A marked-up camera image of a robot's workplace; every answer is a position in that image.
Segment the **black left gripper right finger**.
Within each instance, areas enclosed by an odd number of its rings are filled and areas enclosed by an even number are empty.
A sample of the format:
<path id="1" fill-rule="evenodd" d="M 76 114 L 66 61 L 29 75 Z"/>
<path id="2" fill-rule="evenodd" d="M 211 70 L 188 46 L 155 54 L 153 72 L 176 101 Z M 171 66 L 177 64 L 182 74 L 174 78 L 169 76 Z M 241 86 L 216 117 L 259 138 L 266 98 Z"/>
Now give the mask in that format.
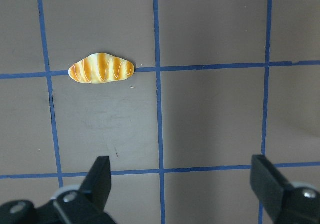
<path id="1" fill-rule="evenodd" d="M 264 155 L 251 157 L 250 185 L 274 224 L 318 224 L 320 191 L 289 181 Z"/>

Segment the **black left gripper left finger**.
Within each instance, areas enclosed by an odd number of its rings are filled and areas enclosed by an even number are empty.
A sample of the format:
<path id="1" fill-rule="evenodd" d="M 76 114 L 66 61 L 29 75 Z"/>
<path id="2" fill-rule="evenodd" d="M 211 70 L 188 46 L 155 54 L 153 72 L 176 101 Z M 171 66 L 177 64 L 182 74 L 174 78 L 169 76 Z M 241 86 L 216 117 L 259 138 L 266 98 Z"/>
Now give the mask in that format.
<path id="1" fill-rule="evenodd" d="M 110 224 L 104 211 L 112 187 L 108 156 L 99 156 L 80 186 L 59 190 L 53 206 L 63 224 Z"/>

